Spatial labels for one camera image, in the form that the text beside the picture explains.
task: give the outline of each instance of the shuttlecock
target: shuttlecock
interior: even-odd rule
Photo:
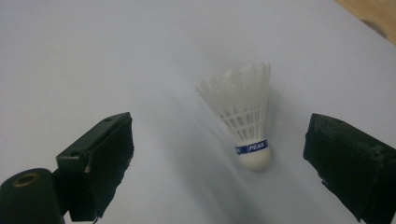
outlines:
[[[252,171],[263,170],[271,159],[264,137],[270,73],[270,64],[249,64],[240,71],[214,75],[198,88],[235,140],[239,160]]]

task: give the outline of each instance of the shuttlecock cork base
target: shuttlecock cork base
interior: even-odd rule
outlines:
[[[270,73],[269,64],[249,64],[214,75],[198,89],[236,142],[239,160],[251,171],[263,170],[271,159],[264,137]]]

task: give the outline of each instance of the blue label with white text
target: blue label with white text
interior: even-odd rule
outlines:
[[[236,147],[236,153],[238,155],[247,154],[250,152],[260,151],[268,147],[267,139],[264,139],[258,143],[243,146],[243,147]]]

